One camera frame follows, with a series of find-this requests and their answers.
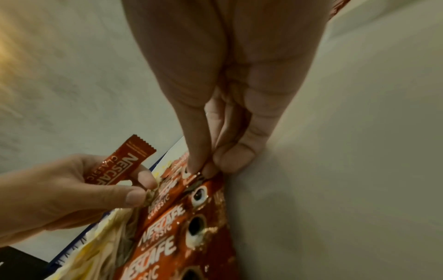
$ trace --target hand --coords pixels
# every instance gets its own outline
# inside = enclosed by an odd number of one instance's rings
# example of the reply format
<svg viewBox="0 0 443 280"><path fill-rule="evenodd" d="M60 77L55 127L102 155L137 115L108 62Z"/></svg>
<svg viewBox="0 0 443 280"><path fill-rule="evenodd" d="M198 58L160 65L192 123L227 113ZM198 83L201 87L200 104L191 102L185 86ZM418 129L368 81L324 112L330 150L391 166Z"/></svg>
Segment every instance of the hand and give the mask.
<svg viewBox="0 0 443 280"><path fill-rule="evenodd" d="M135 186L89 185L83 176L105 157L73 155L28 170L0 177L0 247L44 230L56 230L97 222L115 208L143 204L146 189L157 182L140 166L128 178Z"/></svg>
<svg viewBox="0 0 443 280"><path fill-rule="evenodd" d="M177 113L190 172L235 172L265 147L309 70L331 3L123 0Z"/></svg>

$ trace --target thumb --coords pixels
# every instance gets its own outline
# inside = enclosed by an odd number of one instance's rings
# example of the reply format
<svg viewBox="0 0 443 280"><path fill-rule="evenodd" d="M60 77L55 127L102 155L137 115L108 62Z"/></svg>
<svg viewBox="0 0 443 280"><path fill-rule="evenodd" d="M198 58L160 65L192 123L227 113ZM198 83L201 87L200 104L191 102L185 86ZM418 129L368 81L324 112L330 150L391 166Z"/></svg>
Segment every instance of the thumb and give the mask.
<svg viewBox="0 0 443 280"><path fill-rule="evenodd" d="M144 203L146 191L126 185L78 184L71 188L69 197L75 210L134 208Z"/></svg>

